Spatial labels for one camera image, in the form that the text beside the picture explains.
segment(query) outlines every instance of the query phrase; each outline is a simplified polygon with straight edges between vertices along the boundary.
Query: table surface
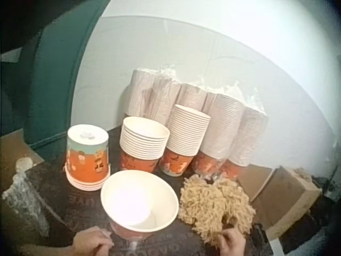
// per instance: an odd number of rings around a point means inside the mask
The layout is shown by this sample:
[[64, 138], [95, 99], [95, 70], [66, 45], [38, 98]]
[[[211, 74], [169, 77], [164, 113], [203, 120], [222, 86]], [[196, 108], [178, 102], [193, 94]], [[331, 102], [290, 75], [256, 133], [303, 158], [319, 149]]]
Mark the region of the table surface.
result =
[[[109, 131], [109, 162], [111, 173], [119, 171], [119, 136], [120, 128]], [[108, 217], [102, 208], [100, 191], [86, 192], [74, 188], [66, 179], [63, 172], [65, 156], [52, 162], [44, 162], [27, 171], [28, 181], [45, 205], [45, 211], [52, 217], [50, 223], [50, 237], [57, 237], [58, 243], [68, 244], [70, 236], [92, 226], [110, 229]], [[180, 189], [184, 178], [191, 175], [187, 170], [181, 177], [169, 177], [159, 170], [155, 175], [164, 179], [175, 190], [180, 198]], [[112, 234], [115, 243], [110, 255], [218, 255], [218, 252], [202, 243], [200, 237], [191, 230], [191, 226], [176, 219], [169, 227], [140, 242], [136, 249], [130, 243]], [[259, 224], [254, 224], [251, 234], [247, 238], [245, 255], [272, 255], [269, 241]]]

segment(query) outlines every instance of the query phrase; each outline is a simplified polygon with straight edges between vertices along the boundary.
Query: green panel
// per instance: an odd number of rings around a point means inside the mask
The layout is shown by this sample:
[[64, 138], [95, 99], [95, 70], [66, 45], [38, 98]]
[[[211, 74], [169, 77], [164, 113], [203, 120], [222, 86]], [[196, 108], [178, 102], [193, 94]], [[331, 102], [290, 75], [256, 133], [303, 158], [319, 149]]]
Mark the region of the green panel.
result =
[[86, 44], [109, 0], [89, 0], [48, 25], [42, 32], [29, 87], [25, 141], [46, 158], [65, 151], [72, 99]]

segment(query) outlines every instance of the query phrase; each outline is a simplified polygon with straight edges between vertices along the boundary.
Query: human hand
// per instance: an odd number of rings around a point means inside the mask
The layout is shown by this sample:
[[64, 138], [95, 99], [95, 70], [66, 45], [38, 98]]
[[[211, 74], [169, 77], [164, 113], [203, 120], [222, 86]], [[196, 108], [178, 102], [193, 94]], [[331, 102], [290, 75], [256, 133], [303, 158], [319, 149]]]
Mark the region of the human hand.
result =
[[225, 229], [218, 234], [220, 256], [243, 256], [245, 238], [235, 228]]
[[108, 256], [113, 247], [111, 232], [92, 227], [78, 232], [72, 244], [72, 256]]

